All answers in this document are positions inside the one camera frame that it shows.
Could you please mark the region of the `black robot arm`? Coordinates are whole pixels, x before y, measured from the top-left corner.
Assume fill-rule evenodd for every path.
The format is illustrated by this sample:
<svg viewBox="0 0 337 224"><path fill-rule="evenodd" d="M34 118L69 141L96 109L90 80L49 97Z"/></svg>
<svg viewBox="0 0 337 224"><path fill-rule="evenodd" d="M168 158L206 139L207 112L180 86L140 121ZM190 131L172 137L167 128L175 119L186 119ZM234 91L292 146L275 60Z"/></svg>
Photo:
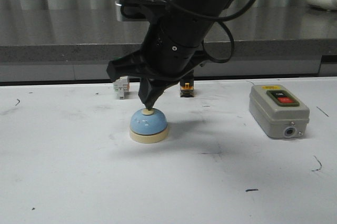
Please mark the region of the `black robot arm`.
<svg viewBox="0 0 337 224"><path fill-rule="evenodd" d="M147 109L175 84L184 95L192 94L194 68L206 61L220 62L205 51L204 38L214 23L224 25L227 17L221 12L233 1L120 0L124 17L145 19L150 26L139 50L109 62L110 79L138 77L138 95Z"/></svg>

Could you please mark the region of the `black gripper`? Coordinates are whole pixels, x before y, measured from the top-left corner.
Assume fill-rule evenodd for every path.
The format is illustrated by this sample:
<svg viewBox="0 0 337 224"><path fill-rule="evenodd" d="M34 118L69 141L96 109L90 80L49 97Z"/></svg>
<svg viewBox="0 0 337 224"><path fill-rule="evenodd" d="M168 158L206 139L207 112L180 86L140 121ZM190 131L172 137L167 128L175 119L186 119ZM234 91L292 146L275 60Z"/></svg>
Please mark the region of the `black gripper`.
<svg viewBox="0 0 337 224"><path fill-rule="evenodd" d="M138 50L109 61L106 72L113 82L122 76L141 78L138 96L145 107L151 110L166 89L205 61L207 57L201 51L181 54L173 50L147 53Z"/></svg>

